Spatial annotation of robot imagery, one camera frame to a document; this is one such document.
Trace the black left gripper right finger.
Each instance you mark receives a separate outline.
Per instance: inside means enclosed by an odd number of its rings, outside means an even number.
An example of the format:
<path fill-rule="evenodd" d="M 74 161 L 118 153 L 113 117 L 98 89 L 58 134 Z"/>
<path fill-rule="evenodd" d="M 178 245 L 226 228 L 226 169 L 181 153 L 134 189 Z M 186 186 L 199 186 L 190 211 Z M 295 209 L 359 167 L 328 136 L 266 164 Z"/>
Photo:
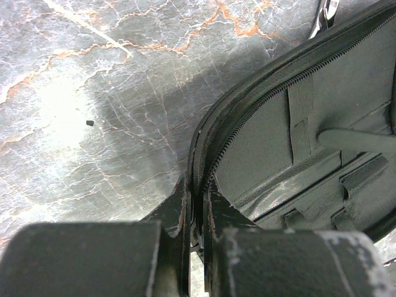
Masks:
<path fill-rule="evenodd" d="M 362 232 L 264 230 L 211 182 L 204 194 L 210 296 L 390 296 L 391 279 Z"/>

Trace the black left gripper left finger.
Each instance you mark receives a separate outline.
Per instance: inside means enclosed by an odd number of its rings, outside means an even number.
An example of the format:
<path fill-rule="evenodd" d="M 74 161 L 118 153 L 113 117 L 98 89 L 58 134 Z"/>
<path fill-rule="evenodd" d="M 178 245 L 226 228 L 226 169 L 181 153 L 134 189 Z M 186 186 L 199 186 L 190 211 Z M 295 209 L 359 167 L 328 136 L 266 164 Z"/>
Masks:
<path fill-rule="evenodd" d="M 188 296 L 191 193 L 185 175 L 138 222 L 35 223 L 1 260 L 2 296 Z"/>

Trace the black zip tool case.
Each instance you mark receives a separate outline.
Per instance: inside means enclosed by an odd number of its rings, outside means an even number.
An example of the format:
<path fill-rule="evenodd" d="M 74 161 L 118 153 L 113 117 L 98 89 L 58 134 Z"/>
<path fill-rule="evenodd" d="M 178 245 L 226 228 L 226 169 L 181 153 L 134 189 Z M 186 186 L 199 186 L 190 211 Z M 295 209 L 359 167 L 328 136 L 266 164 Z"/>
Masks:
<path fill-rule="evenodd" d="M 395 2 L 378 1 L 259 69 L 199 123 L 188 172 L 194 241 L 211 182 L 265 229 L 395 229 L 395 153 L 322 146 L 326 129 L 395 136 Z"/>

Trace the black handled tail comb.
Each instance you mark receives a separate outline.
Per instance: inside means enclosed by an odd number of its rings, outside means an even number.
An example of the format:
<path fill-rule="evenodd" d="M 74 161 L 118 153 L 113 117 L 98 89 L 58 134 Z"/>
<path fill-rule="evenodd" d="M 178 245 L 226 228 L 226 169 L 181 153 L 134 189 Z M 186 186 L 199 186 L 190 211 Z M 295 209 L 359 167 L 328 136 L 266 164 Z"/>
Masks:
<path fill-rule="evenodd" d="M 391 135 L 334 128 L 321 131 L 317 141 L 328 149 L 395 153 L 395 136 Z"/>

